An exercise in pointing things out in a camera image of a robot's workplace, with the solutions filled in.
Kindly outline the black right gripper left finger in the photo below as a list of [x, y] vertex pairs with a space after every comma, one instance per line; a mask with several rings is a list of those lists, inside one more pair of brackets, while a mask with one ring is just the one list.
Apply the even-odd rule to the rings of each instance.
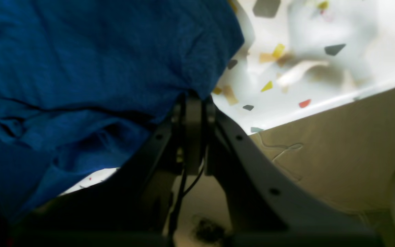
[[13, 233], [13, 247], [173, 247], [163, 235], [182, 172], [177, 134], [185, 96], [141, 148], [105, 181], [36, 210]]

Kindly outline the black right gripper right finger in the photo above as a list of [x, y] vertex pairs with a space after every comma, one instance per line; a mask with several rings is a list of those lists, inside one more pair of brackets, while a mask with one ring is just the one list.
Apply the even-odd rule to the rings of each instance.
[[376, 233], [304, 192], [211, 97], [185, 99], [185, 173], [216, 178], [233, 233], [225, 247], [375, 247]]

